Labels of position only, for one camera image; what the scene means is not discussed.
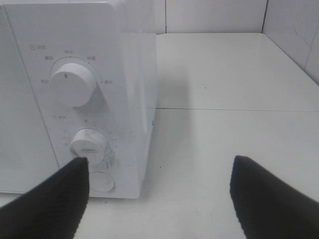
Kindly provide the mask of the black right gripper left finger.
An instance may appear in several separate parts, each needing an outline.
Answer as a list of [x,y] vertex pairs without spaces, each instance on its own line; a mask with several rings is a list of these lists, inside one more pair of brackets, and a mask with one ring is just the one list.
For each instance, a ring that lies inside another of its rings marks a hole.
[[72,239],[89,199],[88,160],[78,157],[0,209],[2,239]]

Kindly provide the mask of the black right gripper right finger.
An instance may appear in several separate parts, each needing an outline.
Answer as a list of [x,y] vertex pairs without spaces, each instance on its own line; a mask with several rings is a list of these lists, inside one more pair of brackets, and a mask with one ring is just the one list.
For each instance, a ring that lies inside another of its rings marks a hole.
[[319,237],[319,203],[247,156],[234,158],[230,196],[248,239]]

